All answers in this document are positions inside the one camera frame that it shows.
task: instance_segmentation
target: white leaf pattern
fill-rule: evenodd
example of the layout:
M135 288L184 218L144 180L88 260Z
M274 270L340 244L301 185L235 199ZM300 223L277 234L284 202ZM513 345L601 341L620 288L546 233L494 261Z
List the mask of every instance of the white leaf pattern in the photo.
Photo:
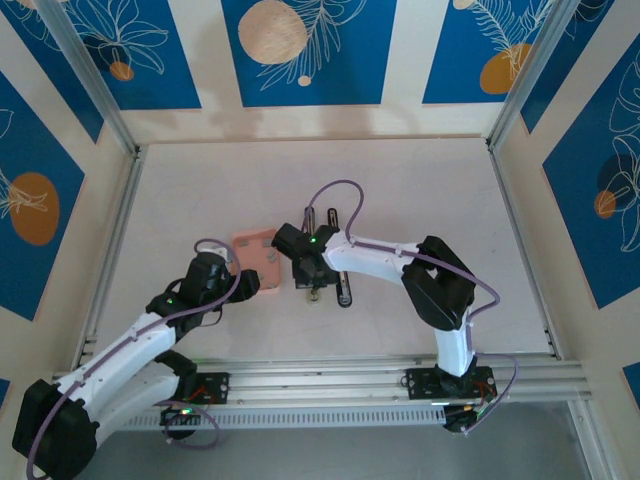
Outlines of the white leaf pattern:
M358 1L353 12L343 18L345 5L352 0L293 0L290 6L307 30L306 46L288 62L266 65L258 74L258 77L266 77L260 90L266 90L284 79L287 84L303 76L312 79L322 70L323 65L331 61L332 51L340 52L342 44L338 27L356 18L367 3L367 0Z
M2 1L11 8L29 34L59 51L35 10L17 0ZM97 41L88 48L97 49L104 61L115 61L118 57L118 61L129 66L139 65L159 75L164 73L164 62L153 48L168 40L169 31L138 20L140 8L137 0L68 0L61 5L80 37L91 37ZM125 52L131 54L130 58L120 57Z
M615 212L622 213L620 251L630 253L640 248L640 51L620 81L609 116L609 130L615 134L612 145L618 157L618 172L605 190L613 195L614 201L623 197L627 201L621 202L621 206L616 204ZM614 185L617 190L611 192Z
M14 112L6 108L0 109L0 140L11 128ZM29 207L46 212L44 201L47 194L31 195L11 184L9 179L0 170L0 219L6 217L11 210L20 211L20 207Z
M572 40L575 40L578 23L597 22L602 14L606 11L607 5L610 1L611 0L600 0L596 4L593 4L593 2L585 3L584 0L581 1L580 4L576 7L575 12L573 12L573 17L569 21L567 28L565 28L564 33L566 33Z
M514 48L531 40L549 16L556 0L539 0L534 8L532 1L524 13L517 16L511 0L475 0L468 8L476 15L480 33L491 40L494 50L504 52L510 63L511 79L520 72L523 64L522 48Z

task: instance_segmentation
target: metal extrusion bar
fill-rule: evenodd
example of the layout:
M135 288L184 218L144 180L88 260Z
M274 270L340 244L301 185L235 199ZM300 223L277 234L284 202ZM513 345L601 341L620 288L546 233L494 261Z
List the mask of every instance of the metal extrusion bar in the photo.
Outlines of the metal extrusion bar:
M499 163L499 153L497 151L490 151L489 157L491 158L491 165L493 166L493 171L495 173L496 180L498 181L498 187L500 188L500 194L502 195L502 201L504 202L507 216L509 217L511 230L513 231L513 236L516 239L516 245L518 246L518 250L520 251L520 258L522 258L522 264L524 265L524 270L527 274L527 279L529 280L529 285L531 286L531 290L533 292L533 298L538 307L538 311L540 312L540 315L542 316L545 323L545 333L547 335L549 346L553 350L555 356L557 356L559 359L566 358L566 349L563 347L556 328L551 321L549 306L544 298L544 295L542 294L542 287L540 285L540 282L538 281L538 277L533 270L533 267L531 266L531 260L529 259L527 249L524 246L524 239L522 238L522 234L520 233L522 232L522 225L517 215L517 211L515 210L511 202L511 198L513 198L511 191L507 187L507 184L504 181L504 176L502 175L502 170Z
M520 377L508 401L584 401L591 392L579 362L550 356L520 355ZM223 428L300 428L438 424L450 399L410 401L402 386L405 370L429 367L433 356L380 357L316 361L200 362L200 371L231 374L228 403L216 406ZM491 362L498 390L513 373L509 362ZM330 425L323 414L333 413ZM125 430L157 430L157 409L132 419ZM210 429L198 423L191 429Z
M627 472L621 471L623 463L612 448L611 435L604 428L595 402L573 401L568 405L591 477L603 480L630 478Z
M520 114L522 105L531 93L531 89L542 73L581 0L552 1L555 1L555 6L540 29L531 54L511 87L498 119L487 137L490 151L497 148L511 122Z
M520 376L511 401L588 400L591 392L579 362L549 356L519 356ZM450 399L410 401L403 377L408 368L432 367L435 358L381 357L299 362L221 362L198 365L199 371L231 374L228 405L260 408L442 405ZM491 362L498 390L512 376L509 362Z
M71 65L80 83L109 124L117 140L131 155L137 152L136 142L120 115L120 109L107 88L102 75L91 59L89 52L59 0L34 0L42 22L60 47L60 51Z
M71 370L74 370L85 363L85 360L90 360L93 355L93 344L96 342L95 334L97 331L98 320L102 315L102 311L104 310L104 306L107 301L109 288L115 273L118 255L122 248L122 241L124 239L127 222L129 220L129 215L131 214L133 200L140 182L145 156L146 148L143 148L129 170L129 175L120 198L113 228L111 229L111 235L107 246L107 252L103 260L102 269L100 271L98 285L96 286L95 293L91 300L91 306L89 307L89 313L85 320L83 333L80 337L81 340L73 357Z

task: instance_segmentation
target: mounting plate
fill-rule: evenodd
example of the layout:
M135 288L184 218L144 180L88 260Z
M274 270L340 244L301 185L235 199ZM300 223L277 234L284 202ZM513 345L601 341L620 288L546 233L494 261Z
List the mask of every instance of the mounting plate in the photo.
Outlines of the mounting plate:
M229 377L226 372L197 373L195 390L186 401L194 405L226 405Z
M406 386L409 392L409 400L442 400L451 397L442 387L435 368L409 368L402 385ZM457 398L475 400L484 397L490 402L497 395L495 385L493 370L490 367L476 367L471 375L469 390Z

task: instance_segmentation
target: white robotic arm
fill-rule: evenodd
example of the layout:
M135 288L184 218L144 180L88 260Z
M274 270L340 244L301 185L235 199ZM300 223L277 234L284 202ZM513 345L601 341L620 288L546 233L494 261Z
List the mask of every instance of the white robotic arm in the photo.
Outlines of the white robotic arm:
M436 237L427 237L420 244L347 239L344 232L326 225L311 236L285 224L273 246L292 260L294 272L305 276L303 283L334 284L338 272L346 271L403 286L419 317L435 329L438 384L452 396L467 394L475 357L466 321L475 284L463 278L468 276L464 272L471 273L444 242ZM426 254L464 271L463 276L412 258ZM129 418L163 400L188 396L195 365L170 349L201 324L208 306L218 303L210 303L212 300L244 301L259 289L253 270L241 272L235 290L231 280L222 257L199 252L185 278L172 282L154 298L147 313L112 346L57 384L39 380L27 390L14 449L24 456L35 455L35 464L52 479L72 479ZM173 292L178 284L180 290ZM185 364L187 373L182 368Z
M374 250L372 248L354 246L356 242L378 245L385 249L394 250L396 253L390 253L383 249ZM388 243L355 236L349 242L345 233L339 231L334 233L327 241L326 250L322 253L322 257L327 266L336 272L362 273L387 280L402 287L403 269L414 261L409 256L401 255L402 251L418 253L419 247L415 243ZM434 328L438 345L438 366L455 377L464 375L473 360L473 352L467 339L466 318L468 308L462 316L459 328L449 331Z

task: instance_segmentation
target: pink object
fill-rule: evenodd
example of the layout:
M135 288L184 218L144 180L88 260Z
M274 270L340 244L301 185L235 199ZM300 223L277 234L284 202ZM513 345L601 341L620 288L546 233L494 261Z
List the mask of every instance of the pink object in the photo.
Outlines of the pink object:
M271 246L275 234L275 228L261 228L236 232L231 237L231 246L242 268L258 272L259 294L280 290L280 254ZM236 274L235 264L231 264L230 270L233 275Z

